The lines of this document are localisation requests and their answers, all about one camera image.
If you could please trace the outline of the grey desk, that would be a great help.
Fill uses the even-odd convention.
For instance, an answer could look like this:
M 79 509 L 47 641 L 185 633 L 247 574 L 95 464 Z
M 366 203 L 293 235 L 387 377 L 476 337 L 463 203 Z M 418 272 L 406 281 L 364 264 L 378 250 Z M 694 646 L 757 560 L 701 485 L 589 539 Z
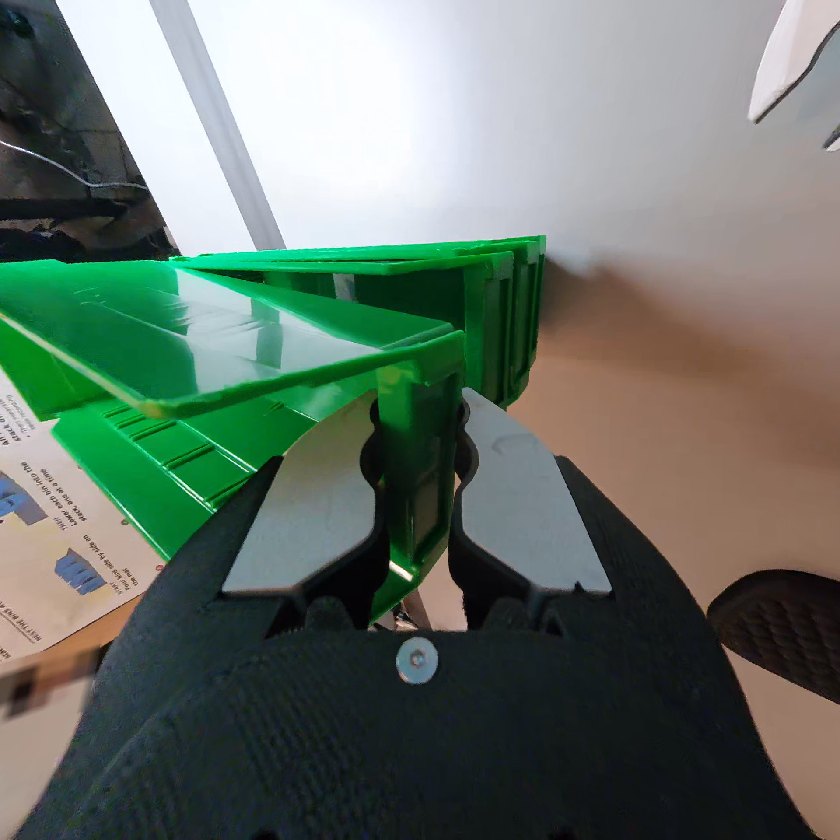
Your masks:
M 546 235 L 511 413 L 702 606 L 838 578 L 838 35 L 783 2 L 58 2 L 176 246 Z

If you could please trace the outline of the printed instruction sheet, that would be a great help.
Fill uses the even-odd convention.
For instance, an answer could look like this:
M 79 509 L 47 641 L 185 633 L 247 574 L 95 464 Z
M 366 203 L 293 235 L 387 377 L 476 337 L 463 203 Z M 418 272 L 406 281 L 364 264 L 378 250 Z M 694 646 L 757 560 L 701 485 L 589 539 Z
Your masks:
M 9 669 L 145 593 L 165 561 L 1 373 L 1 660 Z

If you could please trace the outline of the black mesh cushion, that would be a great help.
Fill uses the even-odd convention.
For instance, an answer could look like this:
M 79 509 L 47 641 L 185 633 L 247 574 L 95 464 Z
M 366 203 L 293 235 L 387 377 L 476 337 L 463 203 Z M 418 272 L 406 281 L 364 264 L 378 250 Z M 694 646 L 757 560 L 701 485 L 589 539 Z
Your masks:
M 839 702 L 839 582 L 798 570 L 761 570 L 712 600 L 707 620 L 733 653 Z

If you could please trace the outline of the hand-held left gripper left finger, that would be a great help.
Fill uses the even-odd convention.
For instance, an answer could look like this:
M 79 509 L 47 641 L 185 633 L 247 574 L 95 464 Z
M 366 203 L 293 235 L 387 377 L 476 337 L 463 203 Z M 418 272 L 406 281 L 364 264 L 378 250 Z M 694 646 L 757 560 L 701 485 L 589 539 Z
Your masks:
M 323 596 L 370 611 L 389 572 L 382 431 L 368 391 L 306 432 L 280 466 L 222 586 L 229 596 Z

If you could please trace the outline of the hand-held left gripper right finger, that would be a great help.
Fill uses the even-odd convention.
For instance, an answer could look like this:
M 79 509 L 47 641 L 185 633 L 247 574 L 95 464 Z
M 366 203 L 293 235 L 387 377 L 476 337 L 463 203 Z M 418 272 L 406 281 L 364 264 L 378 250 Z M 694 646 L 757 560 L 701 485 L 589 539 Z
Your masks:
M 555 597 L 612 595 L 547 445 L 477 391 L 466 387 L 461 398 L 448 568 L 467 623 L 483 624 L 501 598 L 520 602 L 536 623 Z

